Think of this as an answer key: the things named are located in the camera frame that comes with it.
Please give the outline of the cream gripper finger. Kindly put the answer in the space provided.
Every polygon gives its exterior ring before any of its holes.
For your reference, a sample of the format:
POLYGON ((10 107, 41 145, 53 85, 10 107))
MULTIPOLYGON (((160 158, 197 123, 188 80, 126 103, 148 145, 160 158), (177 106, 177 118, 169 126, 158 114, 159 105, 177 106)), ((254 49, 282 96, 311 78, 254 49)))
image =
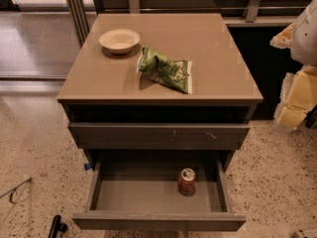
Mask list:
POLYGON ((274 123, 296 129, 317 105, 317 67, 304 65, 297 73, 288 72, 282 82, 274 123))
POLYGON ((270 40, 269 44, 272 47, 277 49, 290 49, 293 28, 294 28, 294 23, 291 23, 285 29, 283 29, 280 33, 274 36, 270 40))

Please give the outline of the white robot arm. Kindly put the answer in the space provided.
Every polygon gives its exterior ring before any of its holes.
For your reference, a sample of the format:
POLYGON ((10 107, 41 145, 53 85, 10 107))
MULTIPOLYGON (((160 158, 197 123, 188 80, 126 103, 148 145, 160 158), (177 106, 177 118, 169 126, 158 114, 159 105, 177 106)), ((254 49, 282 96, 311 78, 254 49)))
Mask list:
POLYGON ((317 0, 312 0, 269 44, 290 49, 291 58, 302 64, 297 73, 286 74, 273 115, 277 128, 293 131, 317 105, 317 0))

